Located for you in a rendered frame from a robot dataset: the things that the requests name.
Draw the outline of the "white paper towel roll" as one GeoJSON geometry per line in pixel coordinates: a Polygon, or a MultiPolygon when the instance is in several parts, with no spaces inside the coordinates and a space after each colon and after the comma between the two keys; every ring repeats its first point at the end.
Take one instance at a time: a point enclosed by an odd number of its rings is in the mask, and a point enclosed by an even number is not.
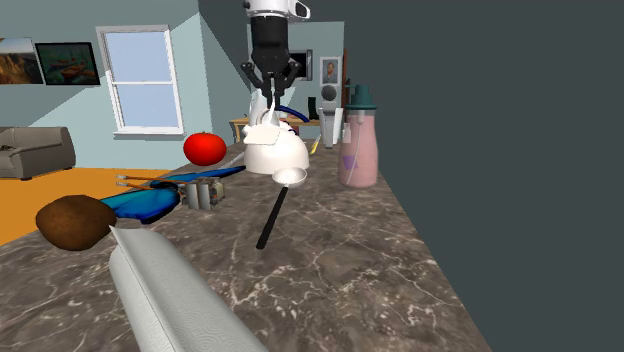
{"type": "Polygon", "coordinates": [[[268,352],[167,238],[111,232],[109,270],[140,352],[268,352]]]}

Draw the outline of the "white round teapot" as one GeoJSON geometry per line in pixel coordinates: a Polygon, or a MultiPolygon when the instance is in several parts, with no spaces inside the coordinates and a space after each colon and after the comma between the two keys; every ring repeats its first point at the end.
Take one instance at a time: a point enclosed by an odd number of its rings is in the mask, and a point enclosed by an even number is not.
{"type": "Polygon", "coordinates": [[[286,168],[307,169],[308,150],[303,140],[272,109],[264,109],[244,127],[244,164],[256,174],[272,175],[286,168]]]}

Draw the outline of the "black-handled white ladle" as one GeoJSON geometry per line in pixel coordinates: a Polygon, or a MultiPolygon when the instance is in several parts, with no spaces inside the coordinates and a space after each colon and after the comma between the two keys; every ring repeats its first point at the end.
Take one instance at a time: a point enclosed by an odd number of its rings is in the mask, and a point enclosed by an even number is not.
{"type": "Polygon", "coordinates": [[[262,250],[266,247],[288,191],[300,187],[305,182],[306,178],[307,171],[297,167],[283,168],[272,174],[272,180],[281,186],[281,190],[257,241],[256,248],[258,250],[262,250]]]}

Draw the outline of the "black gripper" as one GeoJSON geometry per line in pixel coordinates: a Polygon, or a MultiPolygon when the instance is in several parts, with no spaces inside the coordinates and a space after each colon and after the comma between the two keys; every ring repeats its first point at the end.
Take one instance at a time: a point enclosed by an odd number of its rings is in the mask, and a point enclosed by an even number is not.
{"type": "Polygon", "coordinates": [[[274,74],[275,107],[281,106],[281,97],[298,76],[301,64],[290,60],[288,50],[288,20],[279,16],[255,16],[250,19],[252,35],[251,58],[259,71],[255,72],[252,62],[244,62],[241,70],[250,83],[261,91],[268,106],[273,103],[271,78],[265,74],[274,74]]]}

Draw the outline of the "grey sofa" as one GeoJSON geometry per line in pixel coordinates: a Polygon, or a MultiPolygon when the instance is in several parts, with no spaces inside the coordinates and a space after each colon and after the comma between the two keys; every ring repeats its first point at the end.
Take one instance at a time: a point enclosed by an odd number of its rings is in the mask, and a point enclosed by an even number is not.
{"type": "Polygon", "coordinates": [[[0,128],[0,179],[22,181],[76,165],[76,153],[66,127],[0,128]]]}

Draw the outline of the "landscape wall picture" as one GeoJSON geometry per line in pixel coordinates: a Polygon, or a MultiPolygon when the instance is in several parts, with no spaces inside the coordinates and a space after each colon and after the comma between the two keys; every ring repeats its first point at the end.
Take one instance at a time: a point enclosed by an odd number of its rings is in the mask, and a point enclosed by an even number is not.
{"type": "Polygon", "coordinates": [[[32,39],[0,38],[0,85],[43,83],[32,39]]]}

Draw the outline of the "white and grey appliance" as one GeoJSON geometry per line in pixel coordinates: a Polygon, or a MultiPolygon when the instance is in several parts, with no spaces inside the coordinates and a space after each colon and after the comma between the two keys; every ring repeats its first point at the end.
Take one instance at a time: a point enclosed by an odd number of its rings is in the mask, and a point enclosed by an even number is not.
{"type": "Polygon", "coordinates": [[[332,149],[333,145],[338,141],[338,130],[343,115],[337,88],[338,86],[333,84],[321,86],[321,105],[318,111],[321,124],[321,138],[327,149],[332,149]]]}

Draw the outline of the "black framed wall picture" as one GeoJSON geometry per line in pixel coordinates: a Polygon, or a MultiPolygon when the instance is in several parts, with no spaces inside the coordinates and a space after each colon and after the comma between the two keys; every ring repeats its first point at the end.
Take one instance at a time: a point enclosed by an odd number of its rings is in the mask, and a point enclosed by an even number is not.
{"type": "Polygon", "coordinates": [[[313,79],[313,51],[312,50],[296,50],[290,52],[292,60],[300,64],[296,79],[303,81],[311,81],[313,79]]]}

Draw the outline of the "framed portrait picture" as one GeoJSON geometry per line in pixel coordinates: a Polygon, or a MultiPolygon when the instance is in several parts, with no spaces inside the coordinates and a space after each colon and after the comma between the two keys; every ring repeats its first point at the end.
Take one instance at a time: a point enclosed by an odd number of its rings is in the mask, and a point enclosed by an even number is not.
{"type": "Polygon", "coordinates": [[[342,61],[340,57],[320,58],[320,84],[339,85],[341,83],[342,61]]]}

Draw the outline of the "red tomato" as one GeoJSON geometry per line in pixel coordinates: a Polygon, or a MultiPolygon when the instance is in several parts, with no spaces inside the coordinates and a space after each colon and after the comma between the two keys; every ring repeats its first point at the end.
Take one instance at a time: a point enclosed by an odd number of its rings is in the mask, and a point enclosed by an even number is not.
{"type": "Polygon", "coordinates": [[[190,135],[185,140],[183,152],[190,163],[211,166],[225,157],[227,146],[218,135],[200,132],[190,135]]]}

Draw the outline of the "white-framed window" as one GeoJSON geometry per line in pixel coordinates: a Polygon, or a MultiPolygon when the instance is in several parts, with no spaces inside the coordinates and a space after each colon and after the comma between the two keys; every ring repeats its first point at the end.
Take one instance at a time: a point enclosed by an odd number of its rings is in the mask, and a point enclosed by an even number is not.
{"type": "Polygon", "coordinates": [[[184,134],[167,25],[98,26],[119,135],[184,134]]]}

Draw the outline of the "pink bottle with teal cap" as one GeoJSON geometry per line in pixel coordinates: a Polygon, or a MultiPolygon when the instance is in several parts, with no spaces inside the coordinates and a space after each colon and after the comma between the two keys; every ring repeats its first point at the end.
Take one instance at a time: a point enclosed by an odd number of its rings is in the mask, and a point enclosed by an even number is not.
{"type": "Polygon", "coordinates": [[[338,175],[343,185],[366,188],[375,185],[378,177],[377,106],[368,85],[349,85],[349,88],[352,93],[345,105],[338,175]]]}

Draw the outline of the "dark framed boat picture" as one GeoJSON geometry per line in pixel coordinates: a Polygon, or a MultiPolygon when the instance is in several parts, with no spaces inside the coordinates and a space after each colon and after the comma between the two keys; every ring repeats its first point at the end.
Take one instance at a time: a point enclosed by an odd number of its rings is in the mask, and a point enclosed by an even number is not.
{"type": "Polygon", "coordinates": [[[100,85],[90,42],[36,43],[35,49],[46,85],[100,85]]]}

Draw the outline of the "wooden table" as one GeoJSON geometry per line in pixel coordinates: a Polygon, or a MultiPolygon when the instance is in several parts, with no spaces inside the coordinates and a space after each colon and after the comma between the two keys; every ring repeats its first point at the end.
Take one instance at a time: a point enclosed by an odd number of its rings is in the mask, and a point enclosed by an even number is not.
{"type": "MultiPolygon", "coordinates": [[[[293,115],[288,115],[286,118],[281,118],[281,121],[287,123],[294,127],[319,127],[319,120],[311,120],[310,122],[304,122],[300,118],[294,117],[293,115]]],[[[241,131],[242,128],[248,123],[247,118],[239,118],[230,121],[230,124],[234,131],[235,141],[241,141],[241,131]]]]}

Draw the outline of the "small grey metal device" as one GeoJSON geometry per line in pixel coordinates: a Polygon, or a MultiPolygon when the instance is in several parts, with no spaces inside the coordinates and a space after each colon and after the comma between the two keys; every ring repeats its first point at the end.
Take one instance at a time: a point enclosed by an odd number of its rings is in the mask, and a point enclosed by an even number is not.
{"type": "Polygon", "coordinates": [[[182,202],[193,210],[211,210],[225,198],[225,188],[219,178],[203,177],[183,188],[182,202]]]}

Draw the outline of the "blue curved object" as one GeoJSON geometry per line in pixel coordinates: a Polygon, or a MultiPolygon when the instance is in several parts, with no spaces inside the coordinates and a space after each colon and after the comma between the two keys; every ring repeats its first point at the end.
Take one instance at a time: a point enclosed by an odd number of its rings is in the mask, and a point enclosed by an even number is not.
{"type": "Polygon", "coordinates": [[[306,117],[304,114],[302,114],[302,113],[300,113],[300,112],[298,112],[296,110],[293,110],[293,109],[291,109],[289,107],[280,105],[275,110],[291,114],[291,115],[295,116],[296,118],[299,118],[304,123],[309,123],[310,122],[310,119],[308,117],[306,117]]]}

